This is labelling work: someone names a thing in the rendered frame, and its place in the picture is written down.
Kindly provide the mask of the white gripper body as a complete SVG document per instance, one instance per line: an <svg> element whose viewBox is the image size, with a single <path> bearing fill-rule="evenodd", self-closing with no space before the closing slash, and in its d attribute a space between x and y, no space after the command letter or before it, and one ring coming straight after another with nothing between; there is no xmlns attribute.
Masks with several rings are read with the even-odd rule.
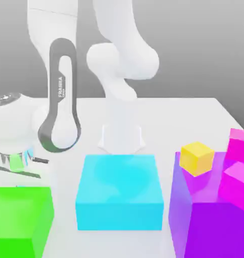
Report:
<svg viewBox="0 0 244 258"><path fill-rule="evenodd" d="M47 170L32 169L14 172L0 166L0 187L2 186L51 187L51 175Z"/></svg>

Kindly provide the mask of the small yellow cube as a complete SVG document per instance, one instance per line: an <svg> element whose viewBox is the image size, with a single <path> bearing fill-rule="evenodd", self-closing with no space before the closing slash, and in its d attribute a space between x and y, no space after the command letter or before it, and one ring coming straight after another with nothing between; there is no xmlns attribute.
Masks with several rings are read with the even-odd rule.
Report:
<svg viewBox="0 0 244 258"><path fill-rule="evenodd" d="M212 170L215 151L201 142L181 147L179 165L193 177Z"/></svg>

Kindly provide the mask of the small magenta cube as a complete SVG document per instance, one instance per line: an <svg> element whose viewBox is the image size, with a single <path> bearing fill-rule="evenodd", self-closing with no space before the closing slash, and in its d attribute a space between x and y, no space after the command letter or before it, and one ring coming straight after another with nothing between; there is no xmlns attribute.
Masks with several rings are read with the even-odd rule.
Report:
<svg viewBox="0 0 244 258"><path fill-rule="evenodd" d="M244 163L244 130L231 128L226 159Z"/></svg>
<svg viewBox="0 0 244 258"><path fill-rule="evenodd" d="M235 162L223 171L218 195L244 211L244 163Z"/></svg>

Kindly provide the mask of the large green box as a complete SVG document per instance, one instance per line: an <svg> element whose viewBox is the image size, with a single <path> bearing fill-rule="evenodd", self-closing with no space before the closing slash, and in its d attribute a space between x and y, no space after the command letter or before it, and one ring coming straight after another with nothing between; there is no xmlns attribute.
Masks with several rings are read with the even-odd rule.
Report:
<svg viewBox="0 0 244 258"><path fill-rule="evenodd" d="M53 219L49 187L0 187L0 258L42 258Z"/></svg>

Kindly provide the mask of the large cyan box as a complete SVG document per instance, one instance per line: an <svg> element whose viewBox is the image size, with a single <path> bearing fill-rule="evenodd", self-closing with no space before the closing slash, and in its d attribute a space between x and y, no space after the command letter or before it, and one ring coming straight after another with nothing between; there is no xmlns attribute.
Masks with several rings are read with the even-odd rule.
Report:
<svg viewBox="0 0 244 258"><path fill-rule="evenodd" d="M75 199L78 230L161 230L154 155L86 155Z"/></svg>

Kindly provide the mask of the large purple box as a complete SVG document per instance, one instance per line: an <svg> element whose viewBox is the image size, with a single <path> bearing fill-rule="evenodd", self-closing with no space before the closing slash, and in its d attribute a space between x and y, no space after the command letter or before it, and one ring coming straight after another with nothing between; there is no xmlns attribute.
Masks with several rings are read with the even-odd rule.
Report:
<svg viewBox="0 0 244 258"><path fill-rule="evenodd" d="M222 173L235 162L216 152L213 167L193 177L175 153L169 226L176 258L244 258L244 210L218 196Z"/></svg>

